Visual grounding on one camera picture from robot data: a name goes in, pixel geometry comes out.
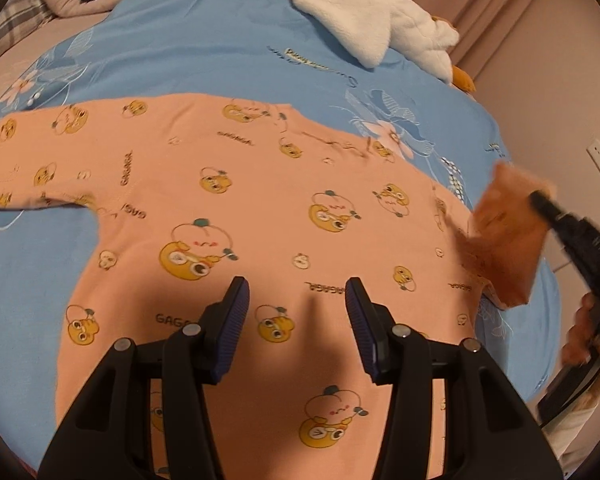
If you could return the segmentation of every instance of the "metal screw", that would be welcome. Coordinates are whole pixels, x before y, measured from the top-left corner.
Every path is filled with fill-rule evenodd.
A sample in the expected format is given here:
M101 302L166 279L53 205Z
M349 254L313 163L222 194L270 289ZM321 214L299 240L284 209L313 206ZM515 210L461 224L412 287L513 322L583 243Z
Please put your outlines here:
M202 332L202 327L198 323L189 323L182 329L182 333L188 336L195 336Z
M482 348L480 341L472 338L468 338L462 341L462 346L464 346L469 352L473 353L476 353L480 348Z
M129 350L129 348L131 348L131 339L127 339L126 337L120 338L113 343L113 348L115 348L118 352Z
M391 328L391 332L398 337L408 337L411 335L411 328L401 323L393 325Z

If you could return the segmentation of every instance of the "plaid pillow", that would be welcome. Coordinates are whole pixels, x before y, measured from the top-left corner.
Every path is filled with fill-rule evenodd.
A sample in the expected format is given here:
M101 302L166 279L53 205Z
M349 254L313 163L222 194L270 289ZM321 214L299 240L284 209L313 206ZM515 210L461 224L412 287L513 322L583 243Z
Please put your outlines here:
M9 0L0 12L0 56L53 17L42 0Z

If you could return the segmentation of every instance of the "blue blanket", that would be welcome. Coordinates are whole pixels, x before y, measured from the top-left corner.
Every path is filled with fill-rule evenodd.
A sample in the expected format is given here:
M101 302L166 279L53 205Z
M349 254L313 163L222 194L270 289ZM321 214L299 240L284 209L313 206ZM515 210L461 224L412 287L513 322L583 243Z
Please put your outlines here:
M5 95L0 118L91 99L204 92L290 103L362 136L381 125L402 139L405 160L469 208L494 161L508 157L479 104L393 50L376 69L362 68L290 0L123 0L23 78L32 84ZM87 210L0 212L0 433L34 467L55 428L62 316L95 243ZM528 306L480 305L478 336L525 399L553 369L559 319L557 283L544 262Z

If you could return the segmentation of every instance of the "white plush toy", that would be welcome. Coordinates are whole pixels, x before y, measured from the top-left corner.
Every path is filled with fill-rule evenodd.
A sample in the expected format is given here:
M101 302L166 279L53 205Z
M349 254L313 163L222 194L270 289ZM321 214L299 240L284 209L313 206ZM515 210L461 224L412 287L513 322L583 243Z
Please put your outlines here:
M445 83L453 80L446 53L458 32L412 0L292 0L315 16L366 68L380 64L389 47Z

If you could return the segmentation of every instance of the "bed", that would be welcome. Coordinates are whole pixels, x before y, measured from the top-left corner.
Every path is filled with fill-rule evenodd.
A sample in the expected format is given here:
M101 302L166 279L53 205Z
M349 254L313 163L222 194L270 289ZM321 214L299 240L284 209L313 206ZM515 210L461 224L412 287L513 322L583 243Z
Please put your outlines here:
M311 120L359 135L369 114L400 119L369 106L382 92L410 110L417 140L434 147L434 156L413 163L452 186L469 208L493 163L508 158L497 125L467 95L395 51L375 70L363 69L289 0L123 0L106 18L54 20L0 59L0 118L178 92L290 103ZM0 211L0 435L33 469L56 428L58 319L96 245L96 228L91 212L74 206ZM480 302L477 336L526 400L554 369L559 319L558 287L545 262L528 305L502 312L485 297Z

